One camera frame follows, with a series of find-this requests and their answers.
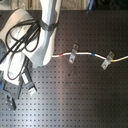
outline cable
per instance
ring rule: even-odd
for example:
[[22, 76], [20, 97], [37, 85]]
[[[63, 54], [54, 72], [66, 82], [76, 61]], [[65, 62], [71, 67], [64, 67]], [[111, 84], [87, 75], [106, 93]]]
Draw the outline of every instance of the cable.
[[[16, 39], [13, 35], [12, 35], [12, 32], [18, 28], [18, 27], [23, 27], [23, 26], [30, 26], [29, 29], [27, 30], [27, 32], [20, 38], [20, 39]], [[38, 43], [39, 43], [39, 37], [40, 37], [40, 31], [41, 31], [41, 27], [40, 27], [40, 24], [39, 24], [39, 21], [38, 20], [27, 20], [27, 21], [23, 21], [23, 22], [20, 22], [18, 24], [16, 24], [15, 26], [13, 26], [6, 34], [6, 38], [5, 38], [5, 43], [6, 43], [6, 46], [8, 48], [8, 51], [7, 53], [3, 56], [3, 58], [0, 60], [0, 64], [3, 62], [3, 60], [7, 57], [7, 55], [11, 52], [12, 55], [10, 57], [10, 60], [9, 60], [9, 63], [8, 63], [8, 69], [7, 69], [7, 76], [10, 80], [14, 80], [16, 79], [18, 76], [20, 76], [21, 72], [23, 71], [23, 67], [25, 65], [27, 65], [27, 62], [28, 60], [26, 60], [25, 58], [25, 61], [21, 67], [21, 70], [20, 72], [14, 77], [14, 78], [11, 78], [9, 76], [9, 69], [10, 69], [10, 65], [12, 63], [12, 60], [13, 60], [13, 57], [16, 53], [18, 52], [21, 52], [23, 49], [26, 49], [26, 51], [28, 52], [33, 52], [35, 51], [35, 49], [37, 48], [38, 46]], [[8, 36], [10, 35], [11, 39], [15, 41], [15, 43], [13, 44], [12, 47], [9, 47], [9, 42], [8, 42]], [[37, 39], [37, 42], [36, 42], [36, 46], [32, 49], [32, 50], [28, 50], [27, 49], [27, 45], [30, 44], [33, 40]]]
[[125, 59], [128, 59], [128, 56], [122, 57], [120, 59], [112, 60], [111, 62], [119, 62], [119, 61], [122, 61], [122, 60], [125, 60]]
[[[91, 52], [77, 52], [76, 54], [77, 55], [92, 55], [92, 56], [96, 56], [98, 58], [101, 58], [103, 60], [106, 59], [106, 57], [103, 57], [103, 56], [100, 56], [98, 54], [94, 54], [94, 53], [91, 53]], [[61, 57], [61, 56], [66, 56], [66, 55], [71, 55], [71, 52], [63, 53], [63, 54], [60, 54], [60, 55], [53, 55], [52, 57]]]
[[[77, 52], [76, 53], [77, 55], [92, 55], [92, 56], [96, 56], [98, 58], [101, 58], [103, 60], [107, 59], [106, 57], [103, 57], [101, 55], [98, 55], [98, 54], [94, 54], [94, 53], [91, 53], [91, 52]], [[60, 54], [60, 55], [53, 55], [52, 57], [62, 57], [62, 56], [66, 56], [66, 55], [71, 55], [71, 52], [68, 52], [68, 53], [63, 53], [63, 54]], [[128, 59], [128, 56], [125, 56], [125, 57], [122, 57], [120, 59], [116, 59], [116, 60], [110, 60], [111, 62], [119, 62], [119, 61], [122, 61], [122, 60], [125, 60], [125, 59]]]

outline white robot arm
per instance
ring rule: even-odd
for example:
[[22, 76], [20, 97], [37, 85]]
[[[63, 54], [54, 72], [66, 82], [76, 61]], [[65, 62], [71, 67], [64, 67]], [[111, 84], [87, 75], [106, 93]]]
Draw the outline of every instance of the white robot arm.
[[[28, 57], [34, 66], [45, 66], [50, 61], [54, 52], [54, 39], [56, 34], [55, 27], [58, 22], [62, 0], [40, 0], [40, 2], [42, 5], [42, 17], [40, 20], [41, 31], [38, 45], [33, 52], [29, 52], [26, 49], [23, 49], [21, 52], [16, 52], [11, 60], [11, 64], [9, 65], [10, 58], [13, 53], [9, 52], [8, 47], [11, 48], [15, 44], [16, 40], [21, 39], [31, 27], [30, 25], [25, 25], [11, 29], [20, 22], [33, 19], [33, 17], [26, 10], [17, 9], [14, 11], [4, 25], [3, 29], [0, 31], [0, 38], [2, 42], [4, 42], [7, 52], [9, 52], [6, 58], [2, 61], [0, 70], [4, 72], [3, 78], [6, 81], [16, 85], [19, 84], [19, 77], [15, 78], [15, 76], [21, 73], [21, 69], [25, 63], [25, 56]], [[37, 39], [32, 40], [27, 45], [27, 49], [33, 49], [36, 44]]]

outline black cable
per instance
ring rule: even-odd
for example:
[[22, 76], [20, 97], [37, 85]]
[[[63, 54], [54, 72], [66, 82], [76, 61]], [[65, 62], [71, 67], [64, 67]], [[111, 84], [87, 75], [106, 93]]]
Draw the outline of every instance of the black cable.
[[[23, 27], [23, 26], [27, 26], [29, 25], [29, 29], [27, 30], [27, 32], [20, 38], [20, 39], [16, 39], [13, 35], [12, 35], [12, 32], [13, 30], [15, 30], [16, 28], [18, 27]], [[23, 49], [26, 49], [26, 51], [28, 52], [33, 52], [35, 51], [35, 49], [37, 48], [38, 44], [39, 44], [39, 38], [40, 38], [40, 31], [41, 31], [41, 27], [40, 27], [40, 24], [38, 22], [38, 20], [27, 20], [27, 21], [23, 21], [23, 22], [20, 22], [18, 24], [16, 24], [15, 26], [13, 26], [6, 34], [6, 38], [5, 38], [5, 43], [6, 43], [6, 46], [8, 48], [8, 51], [7, 53], [3, 56], [3, 58], [0, 60], [0, 64], [3, 62], [3, 60], [7, 57], [7, 55], [12, 52], [12, 55], [10, 57], [10, 60], [9, 60], [9, 64], [8, 64], [8, 69], [7, 69], [7, 76], [10, 80], [15, 80], [18, 76], [21, 75], [22, 73], [22, 70], [23, 70], [23, 67], [25, 65], [27, 65], [26, 63], [26, 59], [27, 57], [25, 58], [25, 61], [21, 67], [21, 70], [20, 72], [16, 75], [15, 78], [10, 78], [9, 76], [9, 69], [10, 69], [10, 66], [11, 66], [11, 63], [12, 63], [12, 59], [13, 57], [15, 56], [16, 53], [18, 52], [21, 52]], [[8, 42], [8, 36], [10, 35], [10, 37], [12, 38], [12, 40], [15, 41], [15, 43], [13, 44], [12, 47], [9, 47], [9, 42]], [[32, 50], [28, 50], [27, 49], [27, 45], [30, 44], [33, 40], [37, 39], [37, 42], [36, 42], [36, 46], [32, 49]]]

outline white cable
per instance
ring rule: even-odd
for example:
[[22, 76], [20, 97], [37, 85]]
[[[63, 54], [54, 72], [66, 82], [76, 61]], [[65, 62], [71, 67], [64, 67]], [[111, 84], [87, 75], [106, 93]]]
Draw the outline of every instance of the white cable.
[[[93, 54], [93, 53], [90, 53], [90, 52], [77, 52], [76, 53], [77, 55], [92, 55], [92, 56], [96, 56], [98, 58], [101, 58], [103, 60], [106, 59], [106, 57], [103, 57], [101, 55], [98, 55], [98, 54]], [[63, 53], [61, 55], [53, 55], [52, 57], [60, 57], [60, 56], [66, 56], [66, 55], [71, 55], [71, 52], [68, 52], [68, 53]], [[125, 57], [122, 57], [120, 59], [116, 59], [116, 60], [111, 60], [111, 62], [119, 62], [121, 60], [125, 60], [125, 59], [128, 59], [128, 56], [125, 56]]]
[[[90, 53], [90, 52], [77, 52], [76, 54], [77, 54], [77, 55], [92, 55], [92, 53]], [[71, 55], [71, 52], [63, 53], [63, 54], [61, 54], [61, 55], [62, 55], [62, 56]], [[103, 59], [103, 60], [106, 59], [105, 57], [100, 56], [100, 55], [98, 55], [98, 54], [93, 54], [93, 56], [96, 56], [96, 57], [101, 58], [101, 59]]]
[[99, 57], [99, 58], [101, 58], [101, 59], [103, 59], [103, 60], [106, 59], [106, 57], [100, 56], [100, 55], [98, 55], [98, 54], [95, 54], [95, 56], [96, 56], [96, 57]]
[[120, 59], [113, 60], [113, 62], [119, 62], [119, 61], [125, 60], [125, 59], [128, 59], [128, 56], [122, 57]]

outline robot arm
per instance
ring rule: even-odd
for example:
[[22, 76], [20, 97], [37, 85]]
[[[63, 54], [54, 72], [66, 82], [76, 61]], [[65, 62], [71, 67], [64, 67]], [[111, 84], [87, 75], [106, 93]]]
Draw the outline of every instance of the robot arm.
[[[51, 24], [56, 24], [58, 22], [60, 7], [62, 0], [41, 0], [42, 4], [42, 23], [46, 24], [49, 27]], [[25, 11], [24, 9], [17, 9], [14, 13], [9, 17], [8, 21], [6, 22], [4, 28], [0, 32], [0, 38], [5, 43], [6, 41], [6, 34], [7, 32], [16, 24], [33, 19], [32, 16]], [[12, 30], [12, 34], [16, 39], [20, 39], [30, 28], [30, 26], [22, 26], [17, 29]], [[54, 39], [56, 34], [56, 28], [50, 31], [45, 30], [41, 27], [39, 43], [37, 48], [33, 52], [28, 52], [27, 50], [23, 50], [20, 53], [15, 53], [12, 64], [10, 66], [10, 76], [12, 78], [19, 73], [22, 65], [25, 61], [25, 56], [29, 58], [29, 60], [33, 63], [34, 66], [44, 66], [48, 64], [50, 61], [53, 52], [54, 52]], [[9, 42], [9, 47], [13, 46], [15, 40], [13, 40], [10, 36], [7, 37], [7, 41]], [[35, 39], [32, 41], [27, 48], [32, 49], [37, 40]], [[4, 79], [8, 82], [18, 85], [19, 84], [19, 77], [15, 80], [10, 80], [7, 75], [7, 67], [9, 64], [9, 59], [12, 53], [10, 52], [8, 56], [5, 58], [3, 63], [0, 65], [0, 70], [4, 71]]]

